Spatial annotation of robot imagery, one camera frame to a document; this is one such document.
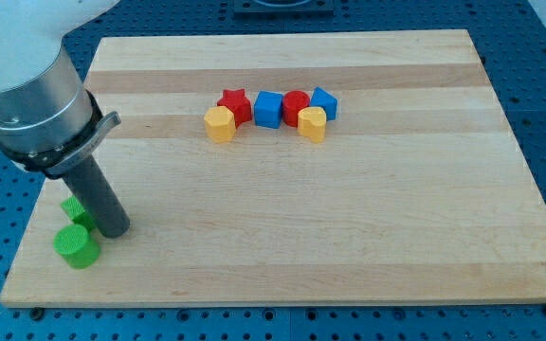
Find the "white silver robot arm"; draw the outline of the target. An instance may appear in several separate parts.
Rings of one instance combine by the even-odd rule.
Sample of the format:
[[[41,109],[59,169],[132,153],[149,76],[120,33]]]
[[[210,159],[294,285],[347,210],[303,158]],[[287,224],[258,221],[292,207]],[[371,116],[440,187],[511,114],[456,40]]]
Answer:
[[[103,115],[63,46],[118,0],[0,0],[0,149],[50,178],[89,158],[120,123]]]

